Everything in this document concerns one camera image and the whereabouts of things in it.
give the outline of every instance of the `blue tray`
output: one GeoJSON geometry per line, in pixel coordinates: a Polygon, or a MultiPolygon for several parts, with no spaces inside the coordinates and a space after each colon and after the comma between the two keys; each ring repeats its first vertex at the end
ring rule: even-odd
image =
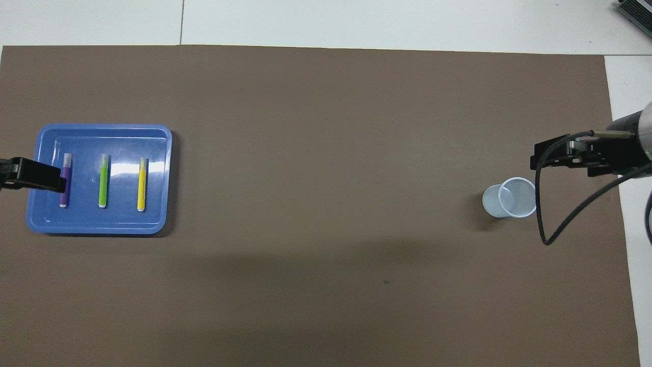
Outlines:
{"type": "Polygon", "coordinates": [[[154,234],[165,225],[172,133],[163,125],[54,123],[38,134],[34,160],[61,168],[72,154],[70,199],[29,192],[27,226],[35,232],[154,234]],[[111,155],[106,208],[98,206],[100,164],[111,155]],[[140,157],[149,159],[145,211],[136,209],[140,157]]]}

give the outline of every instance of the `yellow marker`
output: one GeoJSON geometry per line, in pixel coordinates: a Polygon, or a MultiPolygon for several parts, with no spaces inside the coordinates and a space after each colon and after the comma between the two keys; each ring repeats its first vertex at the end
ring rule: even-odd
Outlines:
{"type": "Polygon", "coordinates": [[[145,190],[147,189],[147,158],[140,157],[138,170],[138,211],[145,211],[145,190]]]}

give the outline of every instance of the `purple marker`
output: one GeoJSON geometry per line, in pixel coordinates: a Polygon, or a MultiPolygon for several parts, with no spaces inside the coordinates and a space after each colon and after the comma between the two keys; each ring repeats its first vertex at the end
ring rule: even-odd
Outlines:
{"type": "Polygon", "coordinates": [[[66,191],[59,197],[59,206],[65,208],[68,206],[68,199],[70,198],[70,167],[72,166],[72,154],[63,154],[63,169],[61,169],[61,177],[66,179],[66,191]]]}

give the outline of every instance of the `cup rim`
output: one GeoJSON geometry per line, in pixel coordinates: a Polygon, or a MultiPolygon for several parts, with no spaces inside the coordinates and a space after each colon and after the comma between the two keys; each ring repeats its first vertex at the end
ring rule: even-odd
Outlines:
{"type": "Polygon", "coordinates": [[[511,217],[514,217],[514,218],[525,218],[525,217],[529,217],[529,216],[532,215],[532,213],[534,213],[534,211],[537,209],[537,205],[536,205],[536,204],[532,207],[532,210],[530,210],[528,213],[526,213],[526,214],[522,214],[522,215],[517,215],[517,214],[512,213],[511,211],[507,210],[507,209],[505,208],[505,206],[503,205],[503,201],[501,200],[501,195],[502,195],[502,193],[503,193],[503,187],[504,187],[506,184],[508,184],[508,183],[510,183],[510,182],[512,182],[512,181],[523,181],[523,182],[527,182],[527,183],[532,187],[532,190],[535,190],[534,184],[533,184],[530,180],[528,180],[527,178],[523,178],[523,177],[519,177],[519,176],[517,176],[517,177],[512,177],[512,178],[508,178],[508,179],[506,179],[503,183],[501,183],[501,184],[500,184],[500,187],[498,188],[498,204],[499,204],[500,207],[505,211],[505,213],[509,214],[509,216],[511,216],[511,217]]]}

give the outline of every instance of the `black cable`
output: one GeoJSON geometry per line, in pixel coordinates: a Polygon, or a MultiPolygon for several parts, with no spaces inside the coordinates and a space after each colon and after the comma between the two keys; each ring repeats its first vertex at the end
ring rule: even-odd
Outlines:
{"type": "MultiPolygon", "coordinates": [[[[537,225],[539,226],[539,235],[541,236],[541,242],[543,242],[544,245],[550,245],[552,242],[554,242],[557,237],[561,234],[561,232],[566,228],[566,226],[584,209],[586,208],[589,204],[591,204],[595,199],[599,198],[601,195],[606,193],[607,191],[613,189],[614,187],[618,186],[619,184],[622,184],[623,182],[629,180],[630,178],[638,177],[643,173],[646,173],[650,170],[652,170],[652,163],[648,163],[644,166],[641,166],[640,168],[637,168],[636,170],[632,170],[631,172],[623,175],[622,177],[608,183],[604,187],[600,188],[598,191],[593,193],[591,196],[586,198],[580,205],[578,205],[559,225],[559,227],[555,230],[555,232],[550,236],[550,238],[546,239],[546,234],[543,229],[543,221],[541,219],[541,192],[540,192],[540,181],[541,181],[541,170],[543,169],[543,165],[548,159],[548,156],[557,148],[560,146],[570,142],[571,140],[575,140],[577,138],[581,138],[583,136],[593,136],[593,131],[584,131],[582,133],[577,133],[577,134],[572,134],[569,135],[563,139],[558,140],[557,142],[553,143],[548,149],[546,149],[543,154],[541,155],[541,158],[539,159],[539,162],[537,163],[537,172],[535,175],[535,205],[537,207],[537,225]]],[[[652,210],[652,196],[648,199],[648,206],[649,209],[652,210]]],[[[648,237],[652,241],[652,234],[650,233],[649,230],[649,222],[647,220],[648,216],[646,216],[646,229],[648,233],[648,237]]]]}
{"type": "Polygon", "coordinates": [[[650,232],[650,212],[652,212],[652,192],[650,192],[650,196],[647,197],[647,204],[645,205],[645,232],[647,233],[647,239],[652,244],[652,232],[650,232]]]}

